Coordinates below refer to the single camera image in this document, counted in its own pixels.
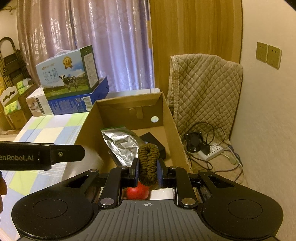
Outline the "person's left hand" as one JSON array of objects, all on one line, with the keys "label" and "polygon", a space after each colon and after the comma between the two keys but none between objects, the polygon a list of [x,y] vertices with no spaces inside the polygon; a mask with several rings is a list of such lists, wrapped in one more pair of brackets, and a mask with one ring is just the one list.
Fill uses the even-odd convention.
[{"label": "person's left hand", "polygon": [[0,213],[3,212],[3,198],[8,192],[7,184],[3,178],[3,174],[0,174]]}]

